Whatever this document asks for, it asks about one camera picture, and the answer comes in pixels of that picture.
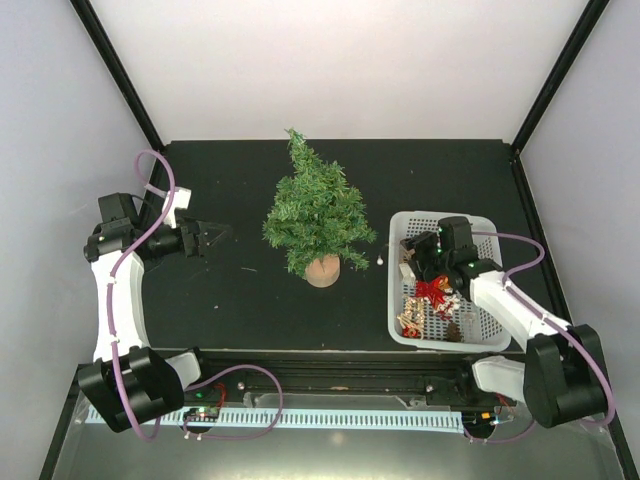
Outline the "white perforated plastic basket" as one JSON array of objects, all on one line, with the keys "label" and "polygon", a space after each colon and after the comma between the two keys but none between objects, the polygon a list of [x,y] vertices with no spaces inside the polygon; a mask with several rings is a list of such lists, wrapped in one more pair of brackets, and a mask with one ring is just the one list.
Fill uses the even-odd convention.
[{"label": "white perforated plastic basket", "polygon": [[[415,294],[415,285],[402,282],[399,271],[401,263],[400,241],[425,231],[437,231],[438,221],[451,217],[451,212],[400,211],[389,223],[387,260],[387,328],[390,337],[400,345],[428,351],[450,351],[458,353],[501,352],[511,343],[511,335],[488,312],[463,299],[460,309],[451,321],[441,320],[431,308],[426,311],[424,338],[411,339],[402,336],[396,316],[403,310],[403,297]],[[463,340],[460,343],[445,340],[449,322],[459,325]]]}]

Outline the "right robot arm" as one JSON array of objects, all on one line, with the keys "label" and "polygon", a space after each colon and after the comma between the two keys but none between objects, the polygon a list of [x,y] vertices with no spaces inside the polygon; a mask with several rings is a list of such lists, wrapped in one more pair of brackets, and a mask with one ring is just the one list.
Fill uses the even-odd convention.
[{"label": "right robot arm", "polygon": [[454,379],[457,396],[497,394],[545,428],[615,415],[597,332],[549,312],[504,269],[502,233],[485,217],[406,211],[390,221],[388,330],[400,344],[478,353]]}]

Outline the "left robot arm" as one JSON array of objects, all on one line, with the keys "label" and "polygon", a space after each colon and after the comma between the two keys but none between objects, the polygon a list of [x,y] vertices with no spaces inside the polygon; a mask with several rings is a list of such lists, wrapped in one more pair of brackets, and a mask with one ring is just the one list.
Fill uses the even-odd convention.
[{"label": "left robot arm", "polygon": [[174,254],[207,257],[231,234],[228,225],[185,216],[189,195],[177,191],[172,213],[149,237],[133,195],[98,200],[101,221],[84,247],[98,292],[98,337],[93,362],[80,370],[78,383],[116,433],[182,408],[185,392],[202,399],[214,388],[215,376],[198,348],[164,358],[150,347],[144,321],[146,265]]}]

